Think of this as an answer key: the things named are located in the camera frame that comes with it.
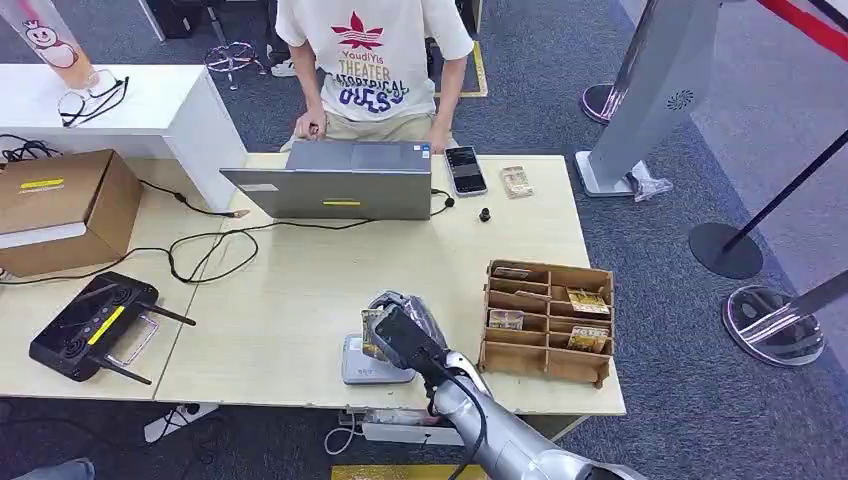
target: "silver laptop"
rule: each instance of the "silver laptop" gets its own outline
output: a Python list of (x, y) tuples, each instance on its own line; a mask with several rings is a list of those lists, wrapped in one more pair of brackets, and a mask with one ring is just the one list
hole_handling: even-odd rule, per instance
[(274, 218), (430, 218), (426, 143), (295, 142), (285, 169), (221, 173)]

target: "wooden compartment tray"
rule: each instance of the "wooden compartment tray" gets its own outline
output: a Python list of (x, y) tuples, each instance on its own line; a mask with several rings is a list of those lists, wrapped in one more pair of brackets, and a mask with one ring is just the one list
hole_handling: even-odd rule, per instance
[[(528, 271), (498, 275), (498, 267)], [(609, 313), (586, 312), (571, 303), (568, 289), (597, 293)], [(609, 376), (615, 345), (612, 273), (605, 270), (494, 260), (485, 286), (485, 333), (480, 345), (481, 371), (543, 375), (601, 388)], [(522, 330), (490, 328), (492, 309), (519, 310)], [(576, 326), (599, 327), (610, 336), (600, 353), (567, 350)]]

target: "glasses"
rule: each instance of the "glasses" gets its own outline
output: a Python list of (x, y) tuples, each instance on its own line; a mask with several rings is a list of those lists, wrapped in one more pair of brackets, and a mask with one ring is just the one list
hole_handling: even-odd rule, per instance
[(130, 77), (118, 80), (109, 70), (98, 70), (92, 76), (93, 87), (84, 93), (68, 92), (59, 99), (63, 127), (73, 128), (94, 120), (120, 105), (127, 96)]

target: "yellow label on box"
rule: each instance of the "yellow label on box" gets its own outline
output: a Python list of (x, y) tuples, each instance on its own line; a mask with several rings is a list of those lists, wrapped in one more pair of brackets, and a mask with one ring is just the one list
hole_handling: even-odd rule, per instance
[(37, 182), (27, 182), (21, 184), (21, 190), (26, 190), (29, 188), (43, 188), (43, 187), (55, 187), (56, 185), (61, 185), (65, 183), (64, 178), (52, 178), (50, 180), (39, 180)]
[(98, 328), (97, 331), (94, 332), (94, 335), (92, 335), (91, 338), (88, 339), (88, 344), (94, 345), (95, 343), (97, 343), (97, 341), (100, 340), (100, 337), (103, 336), (104, 333), (106, 333), (106, 330), (109, 330), (109, 327), (111, 327), (112, 324), (115, 323), (115, 320), (121, 315), (121, 313), (123, 313), (123, 311), (124, 306), (119, 305), (118, 308), (116, 308), (115, 311), (112, 312), (112, 315), (109, 315), (109, 318), (107, 318), (106, 321), (103, 322), (103, 325), (101, 325), (100, 328)]

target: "cartoon character cup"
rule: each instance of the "cartoon character cup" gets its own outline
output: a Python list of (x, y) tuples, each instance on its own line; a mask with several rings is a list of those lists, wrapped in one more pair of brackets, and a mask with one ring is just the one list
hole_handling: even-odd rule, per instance
[(50, 0), (0, 0), (0, 16), (73, 90), (97, 83), (97, 74)]

